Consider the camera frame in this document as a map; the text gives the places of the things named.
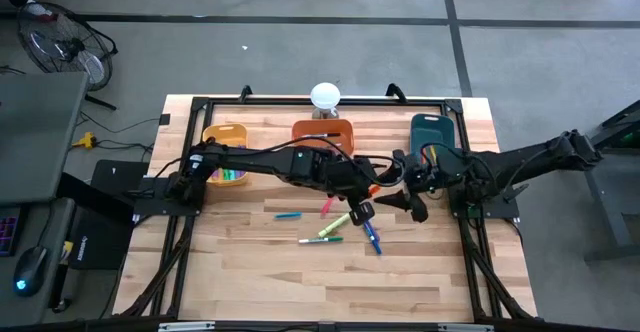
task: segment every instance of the floor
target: floor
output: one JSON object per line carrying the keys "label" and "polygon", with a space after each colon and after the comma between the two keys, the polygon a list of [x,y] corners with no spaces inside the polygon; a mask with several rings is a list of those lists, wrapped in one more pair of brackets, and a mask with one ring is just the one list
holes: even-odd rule
{"label": "floor", "polygon": [[[452,12],[445,0],[43,1],[98,14],[442,19]],[[458,18],[464,19],[640,20],[640,0],[454,1]],[[640,95],[640,35],[634,28],[460,27],[466,62],[461,65],[452,48],[457,28],[405,22],[92,22],[120,49],[112,81],[96,96],[120,109],[111,113],[87,105],[83,110],[117,129],[157,117],[169,93],[239,93],[250,84],[257,94],[307,94],[316,83],[329,81],[344,94],[380,95],[394,82],[407,95],[488,97],[506,150],[567,129],[589,132]],[[13,21],[0,21],[2,64],[38,72],[15,38]],[[465,65],[468,80],[456,68]],[[85,123],[76,137],[92,131],[99,139],[149,144],[156,127],[148,123],[116,135]],[[139,160],[141,155],[138,150],[72,151],[66,170],[89,179],[99,159]],[[518,203],[540,316],[554,322],[637,328],[640,260],[583,261],[586,252],[609,242],[584,175],[539,177]],[[85,283],[93,289],[79,297],[69,315],[99,315],[113,280],[109,274],[88,277]]]}

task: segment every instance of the wooden table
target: wooden table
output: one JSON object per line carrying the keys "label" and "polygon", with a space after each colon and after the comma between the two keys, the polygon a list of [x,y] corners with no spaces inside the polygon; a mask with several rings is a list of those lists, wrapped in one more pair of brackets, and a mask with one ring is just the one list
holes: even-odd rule
{"label": "wooden table", "polygon": [[[150,174],[180,157],[192,97],[167,96],[163,113],[171,114],[171,121],[158,129]],[[498,151],[487,99],[463,98],[462,102],[471,149]],[[436,108],[402,106],[339,111],[353,124],[355,153],[383,155],[397,148],[408,151],[413,115],[439,114]],[[242,123],[249,131],[249,147],[265,148],[290,140],[292,124],[310,116],[308,106],[228,105],[215,107],[212,124]],[[249,178],[244,186],[211,188],[207,195],[191,243],[181,319],[471,321],[460,233],[446,196],[438,201],[425,198],[430,217],[422,224],[413,222],[408,213],[374,204],[372,221],[384,252],[377,256],[362,228],[351,224],[339,231],[343,243],[298,245],[299,238],[314,237],[347,212],[346,202],[335,202],[330,215],[321,219],[326,195],[273,176],[251,174]],[[383,189],[379,195],[397,189]],[[275,213],[288,211],[301,211],[303,217],[274,221]],[[152,217],[134,231],[114,313],[129,307],[156,272],[167,220]],[[523,308],[535,314],[522,247],[513,227],[489,220],[487,232],[496,273]],[[482,277],[478,280],[485,311],[490,311],[486,283]],[[168,281],[163,310],[170,300],[173,276]]]}

